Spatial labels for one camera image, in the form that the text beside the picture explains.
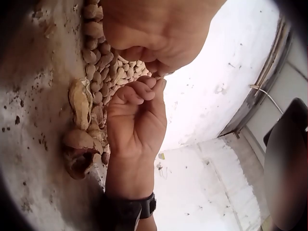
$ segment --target white cable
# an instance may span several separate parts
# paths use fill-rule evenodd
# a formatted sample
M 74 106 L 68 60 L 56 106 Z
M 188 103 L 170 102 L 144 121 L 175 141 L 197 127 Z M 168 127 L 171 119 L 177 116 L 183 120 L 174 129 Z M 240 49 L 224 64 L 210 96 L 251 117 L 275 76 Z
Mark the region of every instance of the white cable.
M 253 88 L 253 89 L 257 89 L 259 91 L 262 91 L 264 94 L 266 94 L 270 100 L 274 103 L 274 105 L 277 107 L 277 109 L 280 111 L 281 114 L 283 114 L 283 111 L 280 109 L 280 107 L 277 105 L 277 103 L 273 100 L 273 98 L 264 90 L 258 88 L 258 87 L 255 87 L 255 85 L 251 85 L 250 88 Z

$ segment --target peanut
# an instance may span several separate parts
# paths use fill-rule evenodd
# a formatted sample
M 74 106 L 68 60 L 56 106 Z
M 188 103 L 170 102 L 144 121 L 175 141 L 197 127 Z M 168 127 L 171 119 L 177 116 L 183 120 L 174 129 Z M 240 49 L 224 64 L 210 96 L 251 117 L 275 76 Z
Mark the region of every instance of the peanut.
M 86 48 L 94 50 L 97 48 L 98 40 L 96 38 L 88 38 L 86 41 Z
M 144 68 L 141 75 L 147 75 L 147 73 L 149 73 L 148 69 Z
M 102 89 L 100 90 L 100 92 L 102 93 L 103 97 L 107 97 L 108 93 L 109 93 L 109 88 L 107 83 L 103 84 Z
M 112 67 L 109 68 L 109 75 L 112 78 L 114 78 L 116 76 L 116 72 L 118 70 L 118 67 L 119 67 L 118 62 L 115 62 L 115 64 Z
M 127 76 L 128 76 L 128 78 L 130 79 L 130 78 L 133 77 L 133 75 L 134 75 L 134 68 L 133 68 L 133 67 L 130 67 L 130 68 L 128 69 L 128 71 L 127 71 Z
M 96 59 L 95 59 L 95 61 L 92 64 L 96 64 L 99 61 L 100 57 L 101 57 L 101 53 L 98 51 L 98 49 L 94 49 L 93 53 L 95 54 Z
M 127 79 L 119 79 L 118 82 L 116 83 L 117 85 L 123 85 L 123 84 L 127 84 L 128 80 Z
M 96 60 L 96 55 L 89 49 L 83 49 L 82 56 L 86 63 L 93 63 Z
M 99 83 L 97 83 L 97 82 L 91 83 L 90 89 L 93 93 L 98 92 L 99 91 Z
M 109 54 L 110 53 L 110 49 L 111 49 L 111 46 L 107 42 L 104 42 L 104 43 L 99 45 L 99 51 L 103 55 Z
M 123 59 L 121 56 L 118 56 L 118 60 L 120 60 L 122 63 L 127 64 L 128 61 Z
M 107 75 L 107 77 L 104 79 L 104 83 L 107 83 L 111 80 L 111 77 L 110 75 Z
M 102 73 L 101 73 L 101 76 L 102 76 L 102 81 L 104 81 L 107 77 L 107 74 L 109 72 L 109 68 L 105 68 Z
M 135 72 L 140 72 L 145 68 L 145 63 L 142 63 L 140 66 L 135 68 Z
M 93 94 L 93 103 L 98 104 L 98 103 L 102 102 L 102 100 L 103 100 L 102 93 L 97 91 Z
M 86 65 L 86 75 L 89 81 L 93 79 L 94 72 L 95 72 L 95 66 L 93 64 L 87 64 Z
M 87 22 L 84 24 L 85 35 L 99 39 L 104 36 L 103 26 L 97 22 Z
M 136 62 L 136 66 L 137 66 L 137 67 L 139 67 L 141 64 L 142 64 L 142 61 L 140 61 L 140 60 L 138 60 L 138 61 Z
M 136 66 L 136 61 L 133 61 L 133 62 L 128 62 L 129 63 L 129 66 L 130 67 L 134 67 L 134 66 Z
M 103 8 L 101 6 L 99 6 L 96 10 L 95 19 L 97 20 L 103 19 Z
M 107 64 L 111 62 L 112 59 L 113 59 L 113 54 L 110 52 L 107 55 L 103 55 L 98 61 L 97 65 L 100 67 L 105 67 Z
M 123 65 L 123 69 L 124 69 L 124 71 L 128 71 L 128 69 L 129 69 L 129 64 L 127 63 L 127 64 Z
M 107 97 L 104 98 L 103 104 L 106 105 L 111 99 L 111 95 L 108 95 Z
M 119 67 L 115 75 L 115 78 L 112 80 L 113 86 L 119 81 L 119 79 L 122 78 L 123 74 L 124 74 L 124 69 L 122 67 Z
M 98 43 L 103 43 L 103 42 L 105 42 L 105 41 L 106 41 L 105 36 L 102 36 L 102 37 L 100 37 L 100 38 L 97 40 Z
M 109 81 L 109 82 L 107 82 L 106 84 L 107 84 L 108 89 L 111 88 L 112 82 Z
M 123 67 L 123 63 L 120 60 L 118 60 L 117 63 L 118 63 L 118 67 Z
M 100 84 L 102 82 L 102 76 L 100 75 L 100 73 L 98 71 L 94 72 L 93 81 L 97 82 L 98 84 Z
M 92 19 L 95 18 L 98 11 L 97 5 L 87 5 L 83 8 L 83 17 L 86 19 Z

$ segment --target finger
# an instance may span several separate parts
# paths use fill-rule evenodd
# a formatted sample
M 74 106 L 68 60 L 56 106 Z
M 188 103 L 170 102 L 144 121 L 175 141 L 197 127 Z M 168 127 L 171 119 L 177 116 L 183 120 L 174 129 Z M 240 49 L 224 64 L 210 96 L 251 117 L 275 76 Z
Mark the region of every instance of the finger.
M 167 126 L 166 108 L 164 103 L 164 89 L 166 80 L 160 79 L 156 82 L 152 90 L 155 92 L 155 97 L 151 101 L 146 101 L 148 111 L 158 118 L 163 125 Z
M 143 75 L 143 76 L 140 76 L 137 81 L 139 82 L 142 82 L 142 83 L 145 83 L 146 85 L 148 85 L 149 88 L 153 88 L 156 84 L 156 79 L 155 78 L 152 78 L 152 77 L 149 77 L 147 75 Z
M 142 62 L 148 63 L 156 60 L 156 56 L 153 51 L 147 48 L 144 48 L 141 53 L 141 57 L 139 58 Z
M 153 101 L 164 101 L 164 89 L 166 87 L 167 81 L 165 79 L 160 79 L 156 82 L 152 90 L 155 92 L 155 98 Z
M 125 86 L 132 87 L 135 92 L 144 100 L 152 100 L 155 97 L 155 92 L 152 91 L 145 83 L 134 81 Z
M 144 99 L 137 95 L 134 88 L 123 86 L 113 95 L 110 104 L 126 104 L 127 102 L 140 105 L 144 102 Z
M 149 72 L 156 72 L 157 71 L 157 62 L 159 62 L 158 60 L 155 60 L 153 62 L 148 62 L 148 63 L 144 63 L 145 67 L 149 70 Z
M 125 50 L 120 50 L 119 55 L 127 61 L 137 61 L 140 60 L 143 49 L 143 47 L 134 46 Z

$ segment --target white wall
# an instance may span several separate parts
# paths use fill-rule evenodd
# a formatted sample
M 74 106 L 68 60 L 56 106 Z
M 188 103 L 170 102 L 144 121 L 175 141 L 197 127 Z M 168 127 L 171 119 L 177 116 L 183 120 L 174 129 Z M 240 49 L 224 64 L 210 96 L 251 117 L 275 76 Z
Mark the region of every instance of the white wall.
M 268 216 L 263 168 L 244 137 L 229 134 L 164 156 L 155 161 L 162 167 L 155 169 L 158 231 L 254 231 Z
M 223 5 L 199 56 L 166 77 L 168 127 L 161 150 L 219 135 L 258 78 L 278 19 L 269 0 L 228 0 Z
M 293 38 L 287 61 L 268 93 L 282 111 L 285 111 L 296 97 L 301 98 L 308 105 L 307 47 L 302 46 L 298 37 Z M 242 130 L 262 164 L 264 164 L 266 151 L 263 137 L 280 117 L 281 113 L 266 97 Z

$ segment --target peanut shell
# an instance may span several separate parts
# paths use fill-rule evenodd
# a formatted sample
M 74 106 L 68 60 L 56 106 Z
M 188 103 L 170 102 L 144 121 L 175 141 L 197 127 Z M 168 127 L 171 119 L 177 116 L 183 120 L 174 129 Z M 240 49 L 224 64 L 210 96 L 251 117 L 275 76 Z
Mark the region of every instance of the peanut shell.
M 128 64 L 129 64 L 130 67 L 134 67 L 134 66 L 136 66 L 136 61 L 128 62 Z
M 111 46 L 107 42 L 104 42 L 104 43 L 99 45 L 99 51 L 102 53 L 102 55 L 109 54 L 110 48 L 111 48 Z
M 118 60 L 117 62 L 118 62 L 118 67 L 123 67 L 123 63 L 121 60 Z
M 97 83 L 97 82 L 91 83 L 90 89 L 93 93 L 98 92 L 99 91 L 99 83 Z
M 89 81 L 93 79 L 94 72 L 95 72 L 95 66 L 93 64 L 87 64 L 86 65 L 86 75 Z
M 100 92 L 102 93 L 103 97 L 107 97 L 108 93 L 109 93 L 109 88 L 107 83 L 103 84 L 102 89 L 100 90 Z
M 123 84 L 127 84 L 128 80 L 127 79 L 119 79 L 118 82 L 116 84 L 118 85 L 123 85 Z
M 102 102 L 102 100 L 103 100 L 102 93 L 98 91 L 93 94 L 93 103 L 98 104 Z
M 104 36 L 103 26 L 97 22 L 87 22 L 84 24 L 84 34 L 95 39 Z
M 111 62 L 112 59 L 113 59 L 113 54 L 110 52 L 107 55 L 103 55 L 98 61 L 97 65 L 100 67 L 105 67 L 107 64 Z
M 136 66 L 137 66 L 137 67 L 139 67 L 141 64 L 142 64 L 142 61 L 141 61 L 141 60 L 138 60 L 138 61 L 136 62 Z
M 103 42 L 105 42 L 105 41 L 106 41 L 105 36 L 102 36 L 102 37 L 100 37 L 99 39 L 97 39 L 97 42 L 98 42 L 98 43 L 103 43 Z
M 123 65 L 123 69 L 124 69 L 124 71 L 128 71 L 128 69 L 129 69 L 129 64 L 127 63 L 127 64 Z
M 96 55 L 90 49 L 83 49 L 82 56 L 86 63 L 93 63 L 96 60 Z
M 86 19 L 92 19 L 95 18 L 96 12 L 98 10 L 97 5 L 87 5 L 83 8 L 83 17 Z
M 120 60 L 122 63 L 127 64 L 128 61 L 123 59 L 121 56 L 118 56 L 118 60 Z
M 74 122 L 77 128 L 87 130 L 89 126 L 88 113 L 90 105 L 87 94 L 85 93 L 85 86 L 78 79 L 74 80 L 70 86 L 69 101 L 74 110 Z
M 93 53 L 95 54 L 96 59 L 95 59 L 95 61 L 94 61 L 92 64 L 96 64 L 96 63 L 99 61 L 99 59 L 100 59 L 100 57 L 101 57 L 101 54 L 100 54 L 100 52 L 99 52 L 98 49 L 94 49 L 94 50 L 93 50 Z
M 128 78 L 132 78 L 134 75 L 134 68 L 133 67 L 130 67 L 127 71 L 127 76 Z
M 85 46 L 86 48 L 90 50 L 94 50 L 97 48 L 97 43 L 98 43 L 98 40 L 96 38 L 88 38 Z
M 111 95 L 108 95 L 107 97 L 105 97 L 103 99 L 103 104 L 106 105 L 107 103 L 109 103 L 110 99 L 111 99 Z
M 102 76 L 101 80 L 102 81 L 104 81 L 106 79 L 108 72 L 109 72 L 109 68 L 104 68 L 104 70 L 101 73 L 101 76 Z

